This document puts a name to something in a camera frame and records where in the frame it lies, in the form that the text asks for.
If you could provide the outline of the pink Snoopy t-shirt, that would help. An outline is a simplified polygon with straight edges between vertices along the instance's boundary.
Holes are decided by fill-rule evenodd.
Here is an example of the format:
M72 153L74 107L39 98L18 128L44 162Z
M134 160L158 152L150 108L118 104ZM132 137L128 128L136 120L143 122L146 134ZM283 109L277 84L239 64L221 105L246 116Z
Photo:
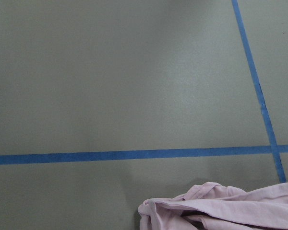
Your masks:
M288 230L288 183L250 192L207 182L139 207L141 230Z

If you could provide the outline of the crossing blue tape strip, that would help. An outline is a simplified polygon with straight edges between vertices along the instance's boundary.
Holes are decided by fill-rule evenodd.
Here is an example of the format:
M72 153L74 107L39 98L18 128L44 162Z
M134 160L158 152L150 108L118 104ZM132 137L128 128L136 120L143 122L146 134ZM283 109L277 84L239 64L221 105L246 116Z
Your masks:
M116 161L136 159L214 157L230 155L255 155L272 153L270 146L227 147L210 149L156 149L77 153L45 153L0 155L0 165L63 163L86 161Z

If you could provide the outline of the long blue tape strip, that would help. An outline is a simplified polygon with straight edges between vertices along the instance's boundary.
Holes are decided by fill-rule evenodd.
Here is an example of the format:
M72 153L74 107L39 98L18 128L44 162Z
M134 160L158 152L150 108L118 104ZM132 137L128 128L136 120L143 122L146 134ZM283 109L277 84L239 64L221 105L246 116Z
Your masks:
M284 171L284 168L282 165L279 147L278 147L276 136L275 136L275 133L273 130L271 118L269 116L269 112L268 112L268 109L266 107L264 94L263 94L263 91L261 88L261 84L260 84L260 80L258 77L256 65L255 65L255 62L253 60L252 51L251 51L248 37L247 37L247 33L246 33L246 30L244 27L243 18L242 18L241 12L240 12L239 4L238 4L238 1L236 1L236 0L232 0L231 4L232 4L233 11L235 14L235 18L236 18L237 26L239 29L240 38L242 41L246 60L248 63L249 71L251 74L252 82L253 82L254 89L256 92L256 97L257 97L257 100L258 100L258 103L260 106L260 111L261 111L261 115L262 115L262 118L264 121L264 126L265 126L266 133L268 136L269 145L270 145L271 152L273 155L273 159L274 159L274 163L275 163L275 167L276 167L276 172L277 172L277 175L279 178L279 182L285 183L287 181L287 179L286 179L285 171Z

